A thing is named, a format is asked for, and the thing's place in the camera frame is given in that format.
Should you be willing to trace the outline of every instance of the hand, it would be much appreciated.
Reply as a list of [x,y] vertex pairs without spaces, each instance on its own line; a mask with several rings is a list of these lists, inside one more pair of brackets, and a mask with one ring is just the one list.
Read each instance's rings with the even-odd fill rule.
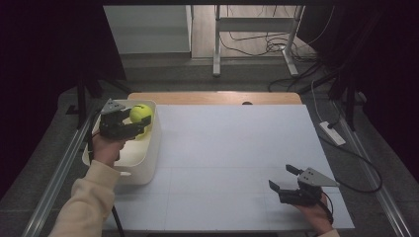
[[[321,195],[321,201],[327,206],[326,195]],[[294,205],[301,213],[305,216],[305,219],[313,226],[315,232],[318,235],[322,235],[333,230],[332,224],[330,224],[327,214],[320,205],[314,206],[302,206]]]
[[120,155],[120,150],[129,139],[112,140],[101,136],[99,131],[93,134],[93,159],[102,162],[110,167],[114,167],[115,161]]

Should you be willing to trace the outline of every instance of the wooden surface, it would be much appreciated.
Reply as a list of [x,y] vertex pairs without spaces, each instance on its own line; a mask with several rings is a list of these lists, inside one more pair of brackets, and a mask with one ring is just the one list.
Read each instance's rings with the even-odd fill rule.
[[154,101],[157,105],[301,105],[297,93],[261,92],[157,92],[132,93],[129,99]]

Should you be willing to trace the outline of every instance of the table leg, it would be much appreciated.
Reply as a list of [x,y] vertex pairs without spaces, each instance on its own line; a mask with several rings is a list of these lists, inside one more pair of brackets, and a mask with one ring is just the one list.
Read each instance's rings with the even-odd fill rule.
[[215,7],[215,46],[213,49],[213,69],[212,69],[212,76],[219,77],[221,73],[221,47],[219,44],[219,11],[220,6],[216,5]]
[[291,50],[293,47],[293,39],[295,38],[296,35],[296,30],[298,29],[299,26],[299,21],[301,20],[301,14],[302,14],[302,10],[304,9],[303,6],[296,6],[296,14],[293,17],[293,25],[290,31],[290,35],[287,41],[287,45],[285,46],[284,50],[282,51],[283,56],[284,56],[284,60],[287,63],[287,67],[290,71],[290,75],[292,77],[297,77],[298,76],[298,71],[296,70],[295,64],[293,63],[293,56],[291,55]]

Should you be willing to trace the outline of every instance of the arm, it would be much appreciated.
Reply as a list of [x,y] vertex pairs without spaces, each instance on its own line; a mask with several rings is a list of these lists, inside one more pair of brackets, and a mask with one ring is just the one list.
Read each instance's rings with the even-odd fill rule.
[[101,236],[104,220],[114,204],[114,187],[120,172],[114,162],[124,141],[113,141],[97,134],[93,137],[94,160],[83,179],[71,190],[49,236]]
[[[327,205],[327,199],[325,195],[322,195],[321,201]],[[339,237],[339,233],[333,229],[327,219],[327,215],[320,205],[315,206],[301,206],[295,205],[299,211],[305,216],[305,219],[313,226],[314,231],[319,237]]]

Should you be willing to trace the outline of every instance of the beige sleeve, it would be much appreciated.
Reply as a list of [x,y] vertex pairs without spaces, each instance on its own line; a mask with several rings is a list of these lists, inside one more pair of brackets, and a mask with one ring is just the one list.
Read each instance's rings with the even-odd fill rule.
[[71,199],[62,207],[49,236],[101,236],[114,205],[120,172],[93,160],[86,177],[74,182]]
[[318,237],[339,237],[339,233],[334,229],[325,234],[319,235]]

